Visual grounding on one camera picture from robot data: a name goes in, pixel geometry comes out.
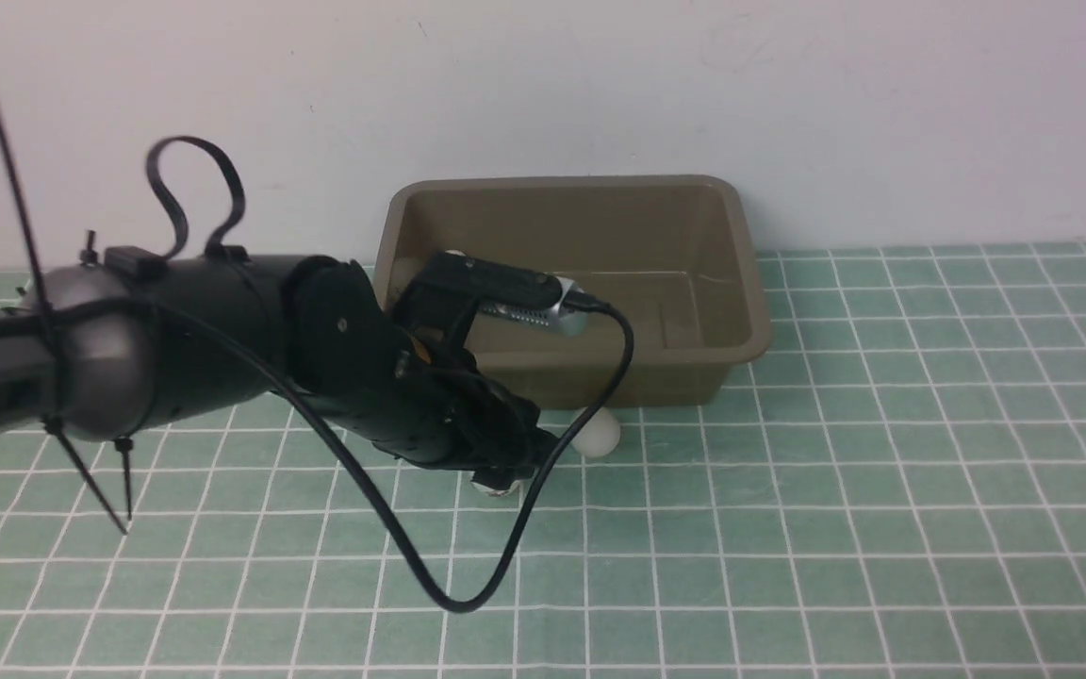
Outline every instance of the green mat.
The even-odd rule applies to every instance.
[[[761,257],[770,352],[618,412],[473,615],[279,400],[139,436],[124,540],[47,436],[1,435],[0,678],[1086,678],[1086,244]],[[348,443],[475,593],[518,500]]]

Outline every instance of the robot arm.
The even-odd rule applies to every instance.
[[[205,150],[225,174],[232,211],[197,259],[176,260],[187,219],[156,161],[174,141]],[[245,197],[228,155],[203,139],[156,143],[147,176],[175,227],[166,254],[108,248],[94,234],[81,263],[42,274],[25,200],[0,117],[0,150],[16,198],[33,274],[18,309],[0,313],[0,430],[39,417],[99,502],[125,529],[68,433],[113,441],[130,489],[130,436],[152,426],[242,403],[263,391],[285,397],[328,445],[371,503],[428,596],[445,611],[477,611],[509,570],[547,474],[621,382],[633,336],[626,317],[555,276],[435,254],[389,314],[357,263],[325,256],[251,257],[226,246]],[[539,408],[479,374],[464,343],[471,318],[489,313],[565,332],[582,314],[616,318],[622,361],[606,390],[556,438]],[[489,489],[533,478],[485,588],[456,601],[434,581],[387,500],[326,422],[370,439],[422,468],[468,469]],[[130,491],[129,515],[132,513]]]

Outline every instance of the brown plastic bin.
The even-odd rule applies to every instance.
[[[613,405],[705,404],[772,336],[732,185],[711,176],[422,181],[389,209],[375,292],[389,309],[439,250],[565,275],[630,318],[636,353]],[[618,364],[610,318],[581,336],[479,317],[480,370],[544,408],[590,404]]]

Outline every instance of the white wall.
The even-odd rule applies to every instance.
[[[405,184],[540,174],[719,175],[765,247],[1086,237],[1086,0],[0,0],[0,96],[49,265],[165,248],[177,133],[258,250],[369,260]]]

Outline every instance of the white ball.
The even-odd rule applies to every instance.
[[[577,420],[583,412],[585,411],[578,411],[572,419]],[[610,411],[603,408],[595,413],[577,433],[577,438],[572,439],[572,448],[585,458],[603,458],[615,451],[621,435],[622,428],[618,418]]]

